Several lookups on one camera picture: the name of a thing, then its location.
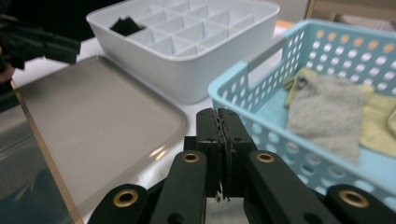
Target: basket hole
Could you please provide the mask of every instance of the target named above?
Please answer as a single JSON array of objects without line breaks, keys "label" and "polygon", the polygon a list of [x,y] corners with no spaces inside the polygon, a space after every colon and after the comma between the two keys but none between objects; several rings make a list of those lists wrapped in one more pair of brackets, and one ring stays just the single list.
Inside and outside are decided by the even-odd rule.
[{"label": "basket hole", "polygon": [[341,36],[341,43],[345,44],[349,40],[349,35],[343,35]]},{"label": "basket hole", "polygon": [[330,41],[334,41],[334,39],[337,37],[337,34],[335,32],[329,33],[328,39]]},{"label": "basket hole", "polygon": [[308,184],[308,182],[309,182],[308,177],[306,177],[305,175],[301,175],[301,174],[298,174],[297,176],[300,178],[300,180],[301,180],[305,185]]},{"label": "basket hole", "polygon": [[320,42],[315,41],[314,44],[312,45],[312,48],[313,48],[313,49],[318,49],[319,46],[320,46]]},{"label": "basket hole", "polygon": [[251,126],[251,129],[253,130],[254,133],[260,134],[262,133],[262,126],[258,123],[253,123]]},{"label": "basket hole", "polygon": [[358,64],[358,66],[356,66],[356,71],[357,72],[362,72],[364,70],[364,68],[366,68],[366,66],[362,63]]},{"label": "basket hole", "polygon": [[323,188],[322,186],[317,186],[315,188],[315,191],[321,195],[326,195],[327,190],[325,188]]},{"label": "basket hole", "polygon": [[234,83],[232,86],[231,86],[231,92],[235,92],[236,91],[236,83]]},{"label": "basket hole", "polygon": [[394,44],[387,44],[384,46],[384,53],[390,53],[395,49]]},{"label": "basket hole", "polygon": [[327,60],[327,55],[326,54],[323,54],[322,56],[320,56],[320,61],[321,62],[326,62],[326,60]]},{"label": "basket hole", "polygon": [[314,52],[314,51],[312,51],[312,52],[309,54],[309,58],[310,58],[310,59],[314,59],[315,57],[317,57],[317,53]]},{"label": "basket hole", "polygon": [[378,73],[379,73],[379,68],[377,68],[377,67],[370,69],[370,72],[369,72],[370,76],[372,76],[372,77],[375,77],[376,75],[378,75]]},{"label": "basket hole", "polygon": [[393,211],[396,211],[396,198],[394,197],[387,197],[384,199],[384,204],[387,205]]},{"label": "basket hole", "polygon": [[376,40],[370,41],[370,43],[368,45],[368,48],[369,49],[376,49],[376,47],[378,47],[378,41],[376,41]]},{"label": "basket hole", "polygon": [[322,38],[324,35],[324,31],[323,30],[318,30],[317,31],[317,38]]},{"label": "basket hole", "polygon": [[395,77],[395,73],[394,72],[387,72],[384,75],[384,79],[387,80],[387,81],[392,80],[394,77]]},{"label": "basket hole", "polygon": [[355,49],[352,49],[352,50],[347,54],[347,56],[348,56],[349,58],[355,58],[357,54],[358,54],[358,51],[355,50]]},{"label": "basket hole", "polygon": [[312,62],[306,63],[306,66],[307,66],[308,68],[312,68],[313,65],[314,65],[314,64],[313,64]]},{"label": "basket hole", "polygon": [[301,171],[302,171],[305,175],[313,175],[314,172],[315,172],[315,170],[314,170],[311,166],[309,166],[309,165],[307,165],[307,164],[304,164],[304,165],[301,166]]},{"label": "basket hole", "polygon": [[333,67],[329,68],[329,69],[327,70],[327,74],[333,75],[333,74],[334,74],[334,68],[333,68]]},{"label": "basket hole", "polygon": [[340,62],[339,58],[332,58],[332,65],[337,65]]},{"label": "basket hole", "polygon": [[272,144],[267,144],[266,146],[265,146],[265,148],[268,150],[268,151],[270,151],[270,152],[274,152],[274,153],[276,153],[277,152],[277,148],[274,146],[274,145],[272,145]]},{"label": "basket hole", "polygon": [[323,49],[324,49],[325,52],[329,52],[332,49],[332,45],[331,44],[326,44]]},{"label": "basket hole", "polygon": [[288,142],[286,144],[286,150],[291,154],[297,154],[300,151],[300,147],[293,142]]},{"label": "basket hole", "polygon": [[357,82],[358,80],[359,80],[359,75],[353,75],[352,77],[350,77],[350,80],[352,81],[352,82]]},{"label": "basket hole", "polygon": [[253,142],[254,142],[254,144],[256,144],[256,146],[258,146],[260,144],[260,142],[262,141],[257,134],[251,135],[251,139],[253,139]]},{"label": "basket hole", "polygon": [[282,159],[283,159],[283,161],[284,161],[285,163],[287,163],[287,164],[289,164],[289,165],[292,165],[292,164],[294,164],[294,162],[295,162],[294,157],[291,156],[290,154],[287,154],[287,153],[283,154]]},{"label": "basket hole", "polygon": [[346,72],[346,71],[341,71],[341,72],[338,74],[338,76],[339,76],[339,77],[346,77],[346,76],[347,76],[347,72]]},{"label": "basket hole", "polygon": [[375,63],[376,63],[377,65],[382,65],[382,64],[384,64],[386,61],[387,61],[387,57],[381,56],[381,57],[378,57],[378,58],[375,60]]},{"label": "basket hole", "polygon": [[342,46],[340,46],[340,47],[338,47],[336,50],[335,50],[335,53],[336,54],[338,54],[338,55],[340,55],[340,54],[342,54],[343,52],[344,52],[344,47],[342,47]]},{"label": "basket hole", "polygon": [[363,84],[370,86],[371,84],[373,84],[373,80],[370,78],[366,78],[364,79]]},{"label": "basket hole", "polygon": [[329,166],[328,173],[330,176],[341,179],[346,176],[346,172],[336,165]]},{"label": "basket hole", "polygon": [[322,70],[323,70],[323,65],[322,64],[318,64],[317,71],[321,72]]},{"label": "basket hole", "polygon": [[369,61],[371,59],[371,57],[372,57],[372,54],[369,53],[369,52],[366,52],[363,55],[361,55],[361,60],[363,62],[367,62],[367,61]]},{"label": "basket hole", "polygon": [[246,91],[246,89],[244,88],[244,89],[241,90],[241,92],[239,93],[239,95],[240,95],[241,97],[244,97],[246,92],[247,92],[247,91]]},{"label": "basket hole", "polygon": [[228,96],[228,91],[224,91],[223,94],[221,95],[221,97],[222,97],[223,99],[226,99],[227,96]]},{"label": "basket hole", "polygon": [[352,65],[352,62],[351,61],[346,61],[346,62],[344,62],[343,67],[345,69],[348,69],[348,68],[350,68],[350,65]]},{"label": "basket hole", "polygon": [[379,84],[376,86],[376,88],[377,88],[379,91],[383,91],[384,89],[387,88],[387,86],[388,86],[387,83],[381,82],[381,83],[379,83]]},{"label": "basket hole", "polygon": [[243,85],[245,83],[245,77],[241,77],[241,79],[239,79],[239,84]]},{"label": "basket hole", "polygon": [[355,39],[355,41],[353,41],[353,44],[356,47],[360,46],[362,43],[363,43],[363,38],[361,38],[361,37],[358,37],[358,38]]},{"label": "basket hole", "polygon": [[357,180],[355,181],[355,183],[353,183],[353,185],[359,189],[363,189],[367,192],[372,192],[375,187],[374,185],[372,185],[371,183],[364,181],[364,180]]},{"label": "basket hole", "polygon": [[268,139],[270,140],[270,142],[276,144],[276,143],[279,142],[280,137],[279,137],[279,135],[277,135],[276,133],[269,132],[269,133],[268,133]]},{"label": "basket hole", "polygon": [[321,157],[314,153],[306,154],[305,160],[311,165],[319,165],[321,163]]},{"label": "basket hole", "polygon": [[325,188],[329,188],[333,185],[336,185],[336,182],[333,180],[330,180],[329,178],[321,178],[320,179],[320,183],[325,187]]}]

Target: clear plastic tray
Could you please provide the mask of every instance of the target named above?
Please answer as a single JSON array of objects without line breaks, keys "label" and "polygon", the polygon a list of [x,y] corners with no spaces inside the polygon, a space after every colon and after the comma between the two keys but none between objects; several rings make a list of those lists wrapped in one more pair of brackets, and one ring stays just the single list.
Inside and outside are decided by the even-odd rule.
[{"label": "clear plastic tray", "polygon": [[[279,6],[243,0],[136,0],[87,16],[105,53],[154,90],[181,103],[204,99],[210,81],[272,39]],[[131,17],[145,29],[110,27]]]},{"label": "clear plastic tray", "polygon": [[19,89],[78,212],[180,142],[186,115],[104,57]]}]

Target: yellow cloth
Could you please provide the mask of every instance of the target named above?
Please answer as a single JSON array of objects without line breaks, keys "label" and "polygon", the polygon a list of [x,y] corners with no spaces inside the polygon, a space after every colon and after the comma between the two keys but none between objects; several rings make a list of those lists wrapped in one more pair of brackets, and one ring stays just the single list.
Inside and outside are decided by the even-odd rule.
[{"label": "yellow cloth", "polygon": [[298,73],[293,77],[288,80],[286,80],[283,84],[283,88],[285,90],[290,90],[288,98],[286,99],[285,106],[289,106],[291,100],[294,98],[295,93],[300,90],[301,88],[297,85],[297,78],[299,77],[306,77],[306,78],[311,78],[311,77],[317,77],[318,73],[312,69],[309,69],[307,67],[304,67],[298,71]]},{"label": "yellow cloth", "polygon": [[396,98],[375,93],[371,86],[359,86],[364,92],[360,142],[363,146],[396,157]]}]

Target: white plastic bin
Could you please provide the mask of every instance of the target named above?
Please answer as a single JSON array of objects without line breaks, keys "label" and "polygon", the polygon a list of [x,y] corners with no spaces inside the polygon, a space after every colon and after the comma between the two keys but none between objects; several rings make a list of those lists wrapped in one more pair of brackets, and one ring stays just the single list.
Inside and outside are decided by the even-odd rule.
[{"label": "white plastic bin", "polygon": [[[108,57],[166,97],[192,104],[213,78],[272,39],[279,6],[242,0],[135,0],[87,16]],[[110,27],[131,17],[146,28]]]}]

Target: black object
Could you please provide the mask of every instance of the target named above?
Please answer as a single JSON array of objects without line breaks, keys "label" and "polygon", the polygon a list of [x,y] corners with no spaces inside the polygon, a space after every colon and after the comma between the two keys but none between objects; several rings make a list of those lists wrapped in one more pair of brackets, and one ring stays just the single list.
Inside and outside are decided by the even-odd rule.
[{"label": "black object", "polygon": [[0,223],[74,223],[49,169],[0,200]]},{"label": "black object", "polygon": [[325,204],[342,223],[396,223],[396,215],[368,192],[349,185],[328,189]]},{"label": "black object", "polygon": [[10,2],[4,14],[27,21],[48,32],[84,41],[94,37],[87,15],[123,0],[2,0],[4,1]]},{"label": "black object", "polygon": [[5,64],[24,69],[24,63],[38,57],[46,57],[63,63],[75,63],[81,44],[77,40],[46,32],[27,22],[0,16],[0,46],[3,55],[0,71]]},{"label": "black object", "polygon": [[131,17],[127,17],[125,19],[119,18],[116,23],[110,27],[110,30],[120,35],[127,36],[143,30],[144,28],[145,27],[137,25]]},{"label": "black object", "polygon": [[10,81],[0,83],[0,113],[7,111],[19,104],[20,102],[14,90],[12,89]]},{"label": "black object", "polygon": [[[233,111],[208,108],[200,111],[196,120],[196,136],[185,137],[184,151],[175,157],[168,177],[142,194],[149,203],[143,207],[136,204],[135,210],[144,212],[128,223],[205,223],[205,198],[217,197],[218,193],[224,199],[244,198],[245,214],[251,224],[369,223],[360,220],[359,212],[339,202],[337,191],[348,186],[333,187],[326,196],[307,188],[275,153],[256,148]],[[128,188],[121,186],[116,191]],[[361,189],[348,190],[364,195],[369,202],[374,198]],[[109,202],[108,197],[116,199],[114,194],[107,194],[89,224],[125,223],[100,218],[105,214],[132,220],[136,211],[127,212]],[[380,201],[373,202],[366,207],[370,211],[361,212],[375,214],[378,220],[384,216],[389,222],[369,219],[371,223],[396,223],[393,211]]]}]

